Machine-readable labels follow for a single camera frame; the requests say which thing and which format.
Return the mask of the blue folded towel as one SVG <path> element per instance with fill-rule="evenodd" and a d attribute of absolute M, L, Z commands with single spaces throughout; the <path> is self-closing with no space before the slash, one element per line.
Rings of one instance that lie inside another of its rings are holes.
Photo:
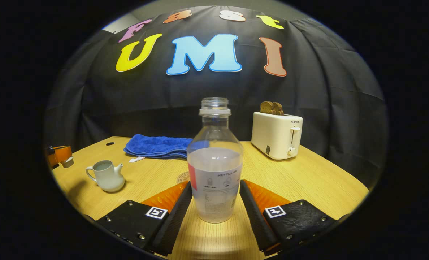
<path fill-rule="evenodd" d="M 192 138 L 149 137 L 136 134 L 127 142 L 124 152 L 152 159 L 187 159 L 187 147 L 192 141 Z"/>

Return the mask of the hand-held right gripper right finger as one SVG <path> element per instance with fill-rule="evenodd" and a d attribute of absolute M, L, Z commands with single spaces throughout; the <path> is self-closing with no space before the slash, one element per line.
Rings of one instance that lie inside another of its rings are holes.
<path fill-rule="evenodd" d="M 245 179 L 240 196 L 259 250 L 266 254 L 294 250 L 342 222 L 304 199 L 292 202 Z"/>

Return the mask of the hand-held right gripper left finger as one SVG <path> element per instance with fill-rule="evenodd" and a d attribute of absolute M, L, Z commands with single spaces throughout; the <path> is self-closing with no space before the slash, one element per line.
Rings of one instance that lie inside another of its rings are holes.
<path fill-rule="evenodd" d="M 127 200 L 95 222 L 135 248 L 167 256 L 191 200 L 190 181 L 185 181 L 142 202 Z"/>

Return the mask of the white toaster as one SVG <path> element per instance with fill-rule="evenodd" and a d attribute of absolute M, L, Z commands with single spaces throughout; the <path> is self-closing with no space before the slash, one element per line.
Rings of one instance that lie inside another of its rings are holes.
<path fill-rule="evenodd" d="M 293 158 L 300 148 L 302 130 L 302 117 L 255 112 L 251 143 L 274 160 Z"/>

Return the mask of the white ceramic teacup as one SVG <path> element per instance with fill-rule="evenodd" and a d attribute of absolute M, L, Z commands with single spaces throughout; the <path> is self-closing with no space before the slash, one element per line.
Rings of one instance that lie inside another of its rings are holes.
<path fill-rule="evenodd" d="M 86 168 L 86 174 L 104 191 L 117 192 L 125 185 L 124 176 L 121 174 L 123 164 L 114 166 L 112 161 L 104 160 Z"/>

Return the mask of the clear plastic water bottle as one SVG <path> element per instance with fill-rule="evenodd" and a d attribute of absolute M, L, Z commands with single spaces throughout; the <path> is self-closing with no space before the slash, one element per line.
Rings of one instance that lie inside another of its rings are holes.
<path fill-rule="evenodd" d="M 200 219 L 217 224 L 233 213 L 244 150 L 228 127 L 227 98 L 204 98 L 199 115 L 202 128 L 187 146 L 190 184 Z"/>

